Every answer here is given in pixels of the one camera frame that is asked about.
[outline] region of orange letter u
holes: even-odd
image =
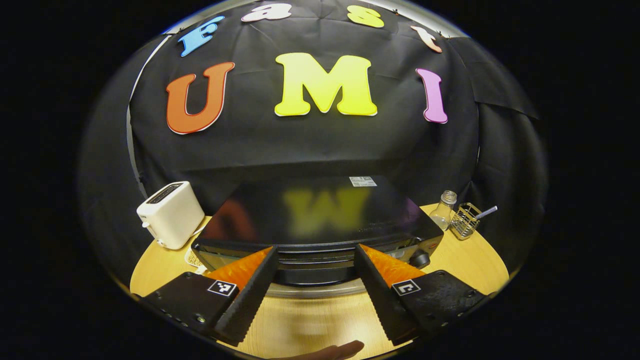
[[[218,119],[225,102],[227,73],[235,66],[232,62],[220,63],[204,71],[204,76],[209,78],[207,104],[200,113],[194,115],[187,112],[187,93],[196,75],[182,76],[167,85],[166,123],[174,133],[183,135],[202,131]]]

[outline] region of human hand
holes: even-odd
[[[316,352],[302,354],[292,357],[278,357],[270,360],[345,360],[353,357],[364,348],[361,341],[354,340],[342,346],[331,345]]]

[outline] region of letter m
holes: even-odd
[[[278,116],[306,115],[311,105],[303,100],[307,88],[318,109],[326,113],[342,89],[338,111],[345,115],[373,116],[378,107],[371,102],[367,69],[371,62],[359,56],[342,56],[327,74],[307,53],[282,54],[276,62],[284,66],[282,102],[275,107]]]

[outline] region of wooden table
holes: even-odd
[[[437,204],[420,208],[430,213]],[[203,226],[211,217],[205,217]],[[140,257],[131,276],[131,293],[146,296],[185,271],[195,271],[184,255],[196,238],[180,250],[169,250],[153,241]],[[489,243],[474,233],[458,240],[450,230],[431,256],[425,273],[446,270],[481,293],[499,291],[509,280],[502,259]],[[322,299],[265,297],[245,340],[230,347],[253,356],[272,358],[306,354],[330,345],[360,340],[365,347],[353,359],[363,359],[405,346],[394,347],[366,292]]]

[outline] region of glass bottle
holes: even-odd
[[[446,190],[440,196],[440,203],[438,207],[433,210],[429,217],[444,231],[449,227],[451,223],[451,211],[456,203],[458,196],[456,193]]]

